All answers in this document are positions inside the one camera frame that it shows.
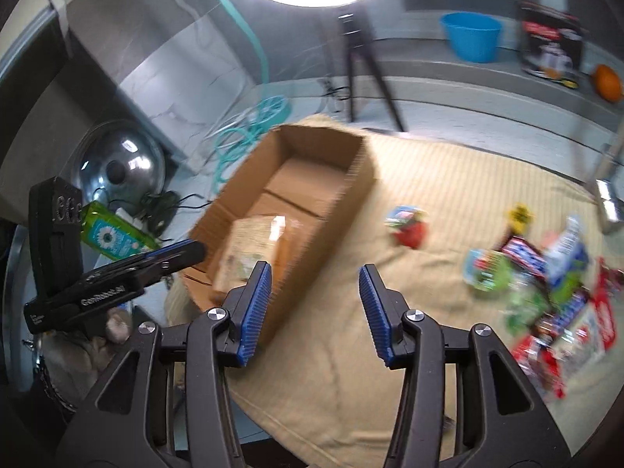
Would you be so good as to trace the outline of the orange fruit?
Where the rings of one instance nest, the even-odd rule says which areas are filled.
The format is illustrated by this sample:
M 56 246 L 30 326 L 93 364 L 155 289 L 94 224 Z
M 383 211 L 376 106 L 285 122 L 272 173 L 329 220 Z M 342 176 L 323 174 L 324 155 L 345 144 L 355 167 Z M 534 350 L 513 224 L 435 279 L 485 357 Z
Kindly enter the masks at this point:
M 608 103 L 616 104 L 623 96 L 622 82 L 615 70 L 606 64 L 598 64 L 591 74 L 594 91 Z

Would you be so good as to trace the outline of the black power adapter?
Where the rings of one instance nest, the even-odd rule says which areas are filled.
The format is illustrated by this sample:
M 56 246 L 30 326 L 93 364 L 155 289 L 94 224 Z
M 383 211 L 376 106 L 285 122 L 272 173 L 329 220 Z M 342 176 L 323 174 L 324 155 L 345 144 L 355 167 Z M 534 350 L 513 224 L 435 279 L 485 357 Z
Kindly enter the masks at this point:
M 181 197 L 174 191 L 146 193 L 142 198 L 142 220 L 149 234 L 159 237 L 176 215 Z

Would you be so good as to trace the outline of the cardboard box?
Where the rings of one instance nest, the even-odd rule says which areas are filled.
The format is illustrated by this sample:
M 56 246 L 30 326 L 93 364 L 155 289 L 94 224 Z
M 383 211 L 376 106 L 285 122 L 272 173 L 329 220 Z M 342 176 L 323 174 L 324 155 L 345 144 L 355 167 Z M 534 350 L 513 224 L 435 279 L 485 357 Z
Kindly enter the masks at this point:
M 259 338 L 269 344 L 340 245 L 375 181 L 364 134 L 329 126 L 274 128 L 190 231 L 207 250 L 201 263 L 182 271 L 190 298 L 200 310 L 222 304 L 217 274 L 237 222 L 284 216 L 285 247 L 272 264 L 272 296 Z

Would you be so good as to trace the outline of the black kettle product box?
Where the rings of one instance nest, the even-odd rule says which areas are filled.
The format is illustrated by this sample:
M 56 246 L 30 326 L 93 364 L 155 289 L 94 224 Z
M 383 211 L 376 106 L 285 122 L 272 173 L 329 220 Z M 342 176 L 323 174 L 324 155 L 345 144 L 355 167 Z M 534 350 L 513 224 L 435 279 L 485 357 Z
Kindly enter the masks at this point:
M 529 0 L 518 0 L 516 9 L 523 71 L 578 89 L 584 51 L 584 31 L 578 18 Z

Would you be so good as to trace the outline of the steel pot lid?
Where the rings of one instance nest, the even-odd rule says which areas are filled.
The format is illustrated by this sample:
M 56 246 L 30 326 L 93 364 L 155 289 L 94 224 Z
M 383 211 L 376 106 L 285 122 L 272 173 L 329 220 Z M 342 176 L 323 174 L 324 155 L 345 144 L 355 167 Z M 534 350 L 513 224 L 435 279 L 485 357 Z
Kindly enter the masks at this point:
M 160 193 L 166 176 L 159 143 L 136 122 L 116 119 L 96 126 L 78 145 L 71 183 L 86 204 L 101 203 L 136 216 L 149 197 Z

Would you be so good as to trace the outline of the chrome faucet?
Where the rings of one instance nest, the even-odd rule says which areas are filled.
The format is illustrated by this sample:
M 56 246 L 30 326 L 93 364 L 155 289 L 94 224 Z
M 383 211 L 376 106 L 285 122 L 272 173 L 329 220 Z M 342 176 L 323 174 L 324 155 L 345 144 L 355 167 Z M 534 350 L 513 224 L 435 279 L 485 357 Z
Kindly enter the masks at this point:
M 597 202 L 597 218 L 603 234 L 613 234 L 623 228 L 623 202 L 613 182 L 622 149 L 623 137 L 617 134 L 602 153 L 597 167 L 586 182 L 586 188 Z

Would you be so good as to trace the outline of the green dish soap bottle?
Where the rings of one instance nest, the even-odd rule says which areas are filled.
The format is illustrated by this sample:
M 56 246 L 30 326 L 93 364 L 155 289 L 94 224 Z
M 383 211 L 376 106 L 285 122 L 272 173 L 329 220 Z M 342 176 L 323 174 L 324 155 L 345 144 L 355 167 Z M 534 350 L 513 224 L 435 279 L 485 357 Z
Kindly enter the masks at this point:
M 80 238 L 112 261 L 152 252 L 160 243 L 126 220 L 116 216 L 106 206 L 94 201 L 80 212 Z

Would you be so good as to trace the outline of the snickers bar wrapper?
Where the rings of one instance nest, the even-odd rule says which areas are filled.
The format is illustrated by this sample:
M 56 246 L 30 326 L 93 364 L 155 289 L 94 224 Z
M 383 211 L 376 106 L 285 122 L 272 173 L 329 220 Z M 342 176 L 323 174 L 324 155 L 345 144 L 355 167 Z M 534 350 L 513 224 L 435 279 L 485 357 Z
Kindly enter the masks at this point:
M 523 267 L 532 276 L 546 279 L 546 261 L 541 253 L 523 237 L 512 234 L 500 251 L 516 265 Z

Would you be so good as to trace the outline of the yellow snack sachet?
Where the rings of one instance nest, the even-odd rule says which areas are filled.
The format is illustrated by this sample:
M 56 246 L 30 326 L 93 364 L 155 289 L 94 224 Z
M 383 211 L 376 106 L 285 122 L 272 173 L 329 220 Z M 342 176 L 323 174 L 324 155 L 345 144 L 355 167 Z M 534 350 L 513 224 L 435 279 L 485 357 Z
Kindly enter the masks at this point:
M 533 221 L 533 214 L 529 208 L 523 203 L 517 203 L 508 212 L 508 225 L 512 234 L 524 236 L 527 234 L 529 227 Z

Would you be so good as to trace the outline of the striped yellow cloth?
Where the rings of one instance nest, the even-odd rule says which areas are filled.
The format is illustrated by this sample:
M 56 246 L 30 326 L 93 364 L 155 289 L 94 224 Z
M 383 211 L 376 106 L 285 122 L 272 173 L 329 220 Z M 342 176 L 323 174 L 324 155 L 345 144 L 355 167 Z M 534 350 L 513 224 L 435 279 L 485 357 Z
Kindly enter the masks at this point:
M 538 244 L 577 216 L 591 258 L 623 263 L 621 234 L 605 236 L 582 187 L 536 166 L 453 144 L 369 133 L 326 116 L 290 125 L 362 133 L 376 181 L 340 245 L 269 344 L 229 373 L 236 404 L 299 459 L 321 467 L 379 467 L 390 442 L 402 376 L 376 356 L 358 270 L 376 265 L 411 307 L 442 324 L 501 328 L 502 304 L 475 297 L 462 279 L 471 249 L 498 246 L 517 203 L 533 215 Z M 385 219 L 395 206 L 426 212 L 418 249 L 395 243 Z

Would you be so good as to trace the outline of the red green snack packet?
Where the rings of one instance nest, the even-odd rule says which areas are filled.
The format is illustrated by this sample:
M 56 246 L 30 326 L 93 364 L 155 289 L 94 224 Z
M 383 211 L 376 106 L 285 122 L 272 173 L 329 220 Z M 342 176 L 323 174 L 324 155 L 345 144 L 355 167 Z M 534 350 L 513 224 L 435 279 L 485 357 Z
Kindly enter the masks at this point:
M 416 206 L 400 205 L 391 209 L 385 219 L 395 243 L 418 249 L 427 235 L 426 212 Z

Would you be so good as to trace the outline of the red white snack pouch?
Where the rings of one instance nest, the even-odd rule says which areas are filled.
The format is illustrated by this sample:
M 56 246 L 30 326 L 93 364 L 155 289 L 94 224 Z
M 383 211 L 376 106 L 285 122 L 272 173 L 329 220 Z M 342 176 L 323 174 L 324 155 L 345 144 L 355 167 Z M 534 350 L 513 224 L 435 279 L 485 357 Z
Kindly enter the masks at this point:
M 611 270 L 602 266 L 594 292 L 560 337 L 558 362 L 566 374 L 597 362 L 615 345 L 618 333 L 611 298 L 618 290 Z

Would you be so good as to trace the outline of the blue snack bag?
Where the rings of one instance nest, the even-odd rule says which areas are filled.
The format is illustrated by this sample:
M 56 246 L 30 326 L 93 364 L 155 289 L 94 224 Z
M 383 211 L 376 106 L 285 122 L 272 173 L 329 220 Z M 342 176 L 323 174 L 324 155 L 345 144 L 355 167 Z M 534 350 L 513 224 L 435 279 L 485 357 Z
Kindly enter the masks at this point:
M 551 289 L 562 286 L 574 271 L 582 273 L 588 266 L 583 242 L 582 225 L 577 216 L 568 216 L 564 230 L 542 253 L 546 264 L 547 282 Z

